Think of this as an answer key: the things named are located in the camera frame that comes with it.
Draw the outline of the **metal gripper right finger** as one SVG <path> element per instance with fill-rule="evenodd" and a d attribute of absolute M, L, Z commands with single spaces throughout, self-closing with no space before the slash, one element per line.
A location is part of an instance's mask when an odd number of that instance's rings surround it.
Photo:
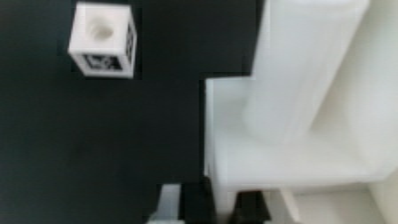
<path fill-rule="evenodd" d="M 271 220 L 264 196 L 260 191 L 241 191 L 227 224 L 264 224 Z"/>

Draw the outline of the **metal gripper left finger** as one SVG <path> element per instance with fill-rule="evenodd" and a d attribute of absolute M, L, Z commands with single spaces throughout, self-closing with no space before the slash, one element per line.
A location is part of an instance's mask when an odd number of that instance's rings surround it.
<path fill-rule="evenodd" d="M 156 208 L 145 224 L 214 224 L 209 181 L 161 185 Z"/>

